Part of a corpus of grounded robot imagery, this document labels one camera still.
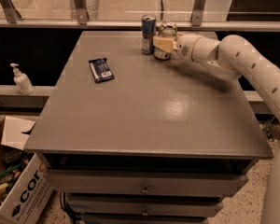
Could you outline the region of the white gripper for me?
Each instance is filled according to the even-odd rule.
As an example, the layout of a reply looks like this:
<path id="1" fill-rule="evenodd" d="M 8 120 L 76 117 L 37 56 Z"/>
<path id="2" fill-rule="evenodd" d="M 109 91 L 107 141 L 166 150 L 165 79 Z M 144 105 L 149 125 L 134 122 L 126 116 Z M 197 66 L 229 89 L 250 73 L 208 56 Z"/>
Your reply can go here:
<path id="1" fill-rule="evenodd" d="M 172 53 L 174 59 L 192 62 L 194 46 L 200 38 L 201 36 L 196 34 L 180 34 L 174 41 L 172 38 L 154 36 L 153 45 L 167 53 Z"/>

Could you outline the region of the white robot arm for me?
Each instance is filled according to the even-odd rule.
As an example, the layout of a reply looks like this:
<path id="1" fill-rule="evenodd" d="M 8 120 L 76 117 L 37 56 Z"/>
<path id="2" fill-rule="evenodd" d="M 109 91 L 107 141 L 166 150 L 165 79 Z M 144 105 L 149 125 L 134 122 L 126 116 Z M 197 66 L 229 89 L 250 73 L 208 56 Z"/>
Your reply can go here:
<path id="1" fill-rule="evenodd" d="M 155 36 L 153 46 L 198 63 L 219 79 L 245 77 L 280 122 L 280 68 L 243 37 L 228 35 L 215 40 L 197 34 Z M 280 224 L 280 150 L 273 158 L 260 224 Z"/>

